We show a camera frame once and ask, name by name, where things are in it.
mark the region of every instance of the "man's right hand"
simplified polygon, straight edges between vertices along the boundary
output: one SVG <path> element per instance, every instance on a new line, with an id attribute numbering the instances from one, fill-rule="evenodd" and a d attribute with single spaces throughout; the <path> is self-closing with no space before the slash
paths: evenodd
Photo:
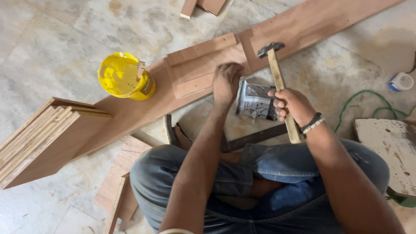
<path id="1" fill-rule="evenodd" d="M 290 114 L 300 127 L 311 122 L 316 114 L 316 110 L 312 107 L 308 98 L 299 91 L 286 88 L 279 92 L 271 90 L 268 92 L 268 95 L 276 97 L 273 105 L 280 121 L 286 119 L 287 111 L 285 107 L 289 110 Z"/>

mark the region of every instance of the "concrete floor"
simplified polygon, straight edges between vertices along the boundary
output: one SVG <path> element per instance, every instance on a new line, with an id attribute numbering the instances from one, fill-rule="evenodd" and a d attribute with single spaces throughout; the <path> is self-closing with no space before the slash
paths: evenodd
<path id="1" fill-rule="evenodd" d="M 0 2 L 0 142 L 10 136 L 50 96 L 94 103 L 107 96 L 97 68 L 109 54 L 129 52 L 151 63 L 167 53 L 228 32 L 240 32 L 303 0 L 228 0 L 215 17 L 196 9 L 191 20 L 179 17 L 184 0 L 2 0 Z M 287 86 L 306 94 L 335 128 L 346 100 L 371 89 L 394 108 L 409 112 L 415 90 L 393 92 L 387 80 L 408 71 L 416 50 L 416 0 L 407 0 L 346 31 L 282 61 Z M 246 78 L 272 84 L 263 69 Z M 195 138 L 212 106 L 205 97 L 172 113 Z M 351 121 L 371 117 L 386 106 L 378 97 L 354 99 L 337 134 L 352 138 Z M 229 140 L 271 127 L 275 122 L 235 116 L 225 127 Z M 392 118 L 380 111 L 378 118 Z M 165 144 L 161 121 L 134 135 Z M 288 142 L 286 135 L 262 144 Z M 0 191 L 0 230 L 17 233 L 102 233 L 108 213 L 92 199 L 122 146 L 116 141 L 62 168 L 57 174 Z M 392 203 L 407 233 L 416 233 L 415 209 Z M 115 233 L 153 233 L 140 209 Z"/>

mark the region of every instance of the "wooden hammer handle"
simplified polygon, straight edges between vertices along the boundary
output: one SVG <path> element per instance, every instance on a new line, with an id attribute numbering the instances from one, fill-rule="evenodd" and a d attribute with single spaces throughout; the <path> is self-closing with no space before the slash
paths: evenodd
<path id="1" fill-rule="evenodd" d="M 272 71 L 273 80 L 275 81 L 276 91 L 281 91 L 286 88 L 285 81 L 282 74 L 280 73 L 279 64 L 277 63 L 276 54 L 274 50 L 269 50 L 267 52 L 269 58 L 270 69 Z M 289 110 L 286 108 L 287 115 L 285 119 L 287 133 L 289 134 L 290 143 L 298 144 L 302 142 L 302 136 L 300 135 L 297 124 L 289 113 Z"/>

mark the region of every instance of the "denim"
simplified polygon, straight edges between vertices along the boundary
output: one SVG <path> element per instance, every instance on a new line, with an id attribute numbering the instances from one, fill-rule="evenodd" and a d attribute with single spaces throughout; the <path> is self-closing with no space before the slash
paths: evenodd
<path id="1" fill-rule="evenodd" d="M 380 193 L 384 193 L 389 183 L 389 167 L 385 161 L 360 143 L 345 139 L 341 142 Z M 186 154 L 186 150 L 173 145 L 154 147 L 143 153 L 131 169 L 134 195 L 155 232 Z M 267 193 L 251 210 L 237 209 L 215 197 L 248 197 L 253 177 L 288 184 Z M 344 232 L 331 209 L 318 167 L 307 145 L 302 143 L 247 144 L 237 164 L 220 162 L 207 202 L 204 233 Z"/>

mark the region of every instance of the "hammer head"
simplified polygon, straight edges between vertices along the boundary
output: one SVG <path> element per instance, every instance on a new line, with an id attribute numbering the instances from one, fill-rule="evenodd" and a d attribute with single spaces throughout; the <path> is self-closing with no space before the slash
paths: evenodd
<path id="1" fill-rule="evenodd" d="M 257 55 L 259 58 L 264 58 L 267 56 L 267 52 L 269 52 L 269 50 L 278 51 L 280 49 L 283 49 L 284 47 L 285 44 L 283 42 L 272 42 L 269 45 L 266 45 L 265 47 L 257 51 Z"/>

